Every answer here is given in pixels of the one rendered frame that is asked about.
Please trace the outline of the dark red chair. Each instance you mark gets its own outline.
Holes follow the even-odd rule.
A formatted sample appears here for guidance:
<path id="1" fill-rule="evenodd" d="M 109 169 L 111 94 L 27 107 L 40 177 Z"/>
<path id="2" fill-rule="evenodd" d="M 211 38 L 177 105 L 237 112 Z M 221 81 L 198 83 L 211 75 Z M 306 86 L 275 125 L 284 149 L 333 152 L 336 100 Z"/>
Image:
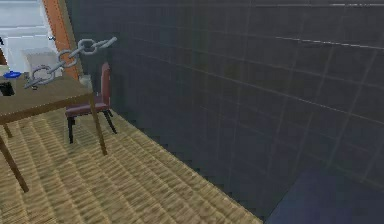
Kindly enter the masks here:
<path id="1" fill-rule="evenodd" d="M 110 76 L 111 69 L 108 62 L 102 65 L 101 72 L 101 92 L 94 96 L 96 112 L 102 112 L 114 133 L 117 133 L 115 126 L 113 125 L 111 118 L 113 117 L 110 111 Z M 73 126 L 75 125 L 75 118 L 78 116 L 89 115 L 91 108 L 88 103 L 75 104 L 66 108 L 66 118 L 68 126 L 69 143 L 73 143 Z"/>

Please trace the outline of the brown wooden table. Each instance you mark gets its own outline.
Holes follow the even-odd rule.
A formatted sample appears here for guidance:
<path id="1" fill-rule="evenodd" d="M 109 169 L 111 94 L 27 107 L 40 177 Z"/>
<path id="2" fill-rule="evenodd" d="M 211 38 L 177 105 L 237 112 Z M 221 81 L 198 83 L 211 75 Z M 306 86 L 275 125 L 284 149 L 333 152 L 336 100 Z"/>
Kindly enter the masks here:
<path id="1" fill-rule="evenodd" d="M 8 124 L 39 114 L 55 111 L 73 104 L 89 103 L 101 151 L 107 155 L 104 137 L 96 112 L 94 93 L 68 75 L 57 77 L 37 90 L 25 89 L 24 80 L 14 86 L 13 96 L 0 96 L 0 126 L 8 138 L 13 135 Z"/>

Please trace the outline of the small pale grey cup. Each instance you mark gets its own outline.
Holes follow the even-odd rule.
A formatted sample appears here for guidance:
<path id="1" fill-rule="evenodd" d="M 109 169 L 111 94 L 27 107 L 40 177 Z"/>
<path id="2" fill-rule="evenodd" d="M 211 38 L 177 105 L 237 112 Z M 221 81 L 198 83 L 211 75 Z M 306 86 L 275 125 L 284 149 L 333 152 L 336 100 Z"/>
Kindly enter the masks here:
<path id="1" fill-rule="evenodd" d="M 92 81 L 91 81 L 91 76 L 90 75 L 82 75 L 79 77 L 79 82 L 87 87 L 89 90 L 92 90 Z"/>

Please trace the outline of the white box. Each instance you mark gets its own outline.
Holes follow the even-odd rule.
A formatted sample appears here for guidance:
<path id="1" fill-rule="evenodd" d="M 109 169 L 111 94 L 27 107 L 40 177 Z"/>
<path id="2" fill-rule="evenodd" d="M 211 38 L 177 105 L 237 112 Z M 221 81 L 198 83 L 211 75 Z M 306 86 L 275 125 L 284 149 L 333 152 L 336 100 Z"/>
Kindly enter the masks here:
<path id="1" fill-rule="evenodd" d="M 36 49 L 27 49 L 22 51 L 23 56 L 26 59 L 26 65 L 28 72 L 32 75 L 33 70 L 36 68 L 46 65 L 52 67 L 57 63 L 56 52 L 51 48 L 36 48 Z M 47 70 L 40 70 L 35 72 L 35 78 L 48 79 L 51 75 L 47 74 Z M 59 69 L 55 72 L 55 76 L 62 76 L 62 71 Z"/>

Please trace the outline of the small black box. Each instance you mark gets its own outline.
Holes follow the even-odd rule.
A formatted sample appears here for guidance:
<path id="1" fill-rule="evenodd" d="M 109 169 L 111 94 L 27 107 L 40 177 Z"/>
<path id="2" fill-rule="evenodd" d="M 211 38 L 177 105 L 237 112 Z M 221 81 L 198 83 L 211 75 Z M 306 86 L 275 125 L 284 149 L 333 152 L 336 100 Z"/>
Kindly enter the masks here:
<path id="1" fill-rule="evenodd" d="M 3 96 L 12 96 L 15 94 L 12 84 L 10 82 L 2 82 L 0 83 L 0 93 Z"/>

